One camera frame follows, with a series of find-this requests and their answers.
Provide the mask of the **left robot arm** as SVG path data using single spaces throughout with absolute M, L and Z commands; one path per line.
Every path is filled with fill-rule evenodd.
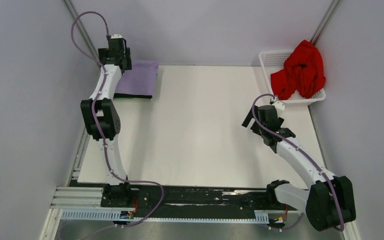
M 120 35 L 107 37 L 107 48 L 98 50 L 100 76 L 89 99 L 82 100 L 80 109 L 87 133 L 98 145 L 106 174 L 100 205 L 126 207 L 133 193 L 123 167 L 119 150 L 121 120 L 113 99 L 118 82 L 132 61 L 127 41 Z

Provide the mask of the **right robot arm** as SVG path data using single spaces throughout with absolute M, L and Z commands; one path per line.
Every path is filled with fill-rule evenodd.
M 319 232 L 339 229 L 355 221 L 357 213 L 351 180 L 346 176 L 337 176 L 315 162 L 296 135 L 282 126 L 283 122 L 274 105 L 253 105 L 242 123 L 283 158 L 307 186 L 304 190 L 287 180 L 272 181 L 267 185 L 266 204 L 272 209 L 286 204 L 299 210 Z

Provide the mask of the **white plastic basket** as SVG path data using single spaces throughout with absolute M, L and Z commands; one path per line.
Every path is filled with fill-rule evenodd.
M 292 54 L 293 50 L 271 50 L 262 51 L 258 54 L 261 65 L 262 74 L 270 94 L 274 94 L 271 84 L 271 74 L 276 73 L 284 68 L 285 60 Z M 294 92 L 287 100 L 281 100 L 285 105 L 289 106 L 309 106 L 316 102 L 326 99 L 326 92 L 322 88 L 310 98 L 302 97 L 298 91 Z

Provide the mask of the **red t shirt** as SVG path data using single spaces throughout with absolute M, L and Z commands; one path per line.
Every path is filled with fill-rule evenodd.
M 284 61 L 283 69 L 270 75 L 273 94 L 288 100 L 295 92 L 309 99 L 320 91 L 327 79 L 320 51 L 309 41 L 303 40 Z

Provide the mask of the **left aluminium corner post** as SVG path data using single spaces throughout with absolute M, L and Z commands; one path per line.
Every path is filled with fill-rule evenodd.
M 62 0 L 61 1 L 70 16 L 72 23 L 77 19 L 77 17 L 82 13 L 77 10 L 74 2 L 72 0 Z M 98 51 L 95 48 L 92 39 L 85 28 L 82 20 L 78 19 L 74 24 L 74 30 L 71 35 L 74 37 L 75 47 L 84 57 L 88 60 L 91 60 L 97 67 L 100 65 L 97 63 Z

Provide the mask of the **aluminium corner post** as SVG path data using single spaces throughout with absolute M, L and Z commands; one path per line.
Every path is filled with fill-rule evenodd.
M 82 13 L 77 10 L 74 2 L 72 0 L 62 0 L 61 1 L 70 16 L 72 23 L 77 19 L 77 17 Z M 91 60 L 97 67 L 100 65 L 97 63 L 98 51 L 95 48 L 92 39 L 85 28 L 82 20 L 78 19 L 74 24 L 74 30 L 71 35 L 74 37 L 75 47 L 84 57 L 88 60 Z
M 319 22 L 317 28 L 315 29 L 315 31 L 314 31 L 311 39 L 310 39 L 310 42 L 314 46 L 317 45 L 318 41 L 320 40 L 322 34 L 326 30 L 329 22 L 333 18 L 334 14 L 336 13 L 336 11 L 337 11 L 337 9 L 341 3 L 342 3 L 342 0 L 331 0 L 330 1 L 330 4 L 329 4 L 327 10 L 325 11 L 321 21 Z

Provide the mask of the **right aluminium corner post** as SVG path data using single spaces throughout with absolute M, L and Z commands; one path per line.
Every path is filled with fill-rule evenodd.
M 337 11 L 337 9 L 341 3 L 342 3 L 342 0 L 331 0 L 330 1 L 330 4 L 329 4 L 327 10 L 325 11 L 321 21 L 319 22 L 317 28 L 315 29 L 315 31 L 314 31 L 311 39 L 310 39 L 310 42 L 314 46 L 317 45 L 318 41 L 320 40 L 322 34 L 326 30 L 329 22 L 333 18 L 334 14 L 336 13 L 336 11 Z

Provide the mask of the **aluminium frame rail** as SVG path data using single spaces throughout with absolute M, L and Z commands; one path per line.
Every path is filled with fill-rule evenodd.
M 64 210 L 98 210 L 98 193 L 96 190 L 82 190 L 79 187 L 58 187 L 51 202 L 51 209 Z M 300 215 L 300 211 L 289 214 Z

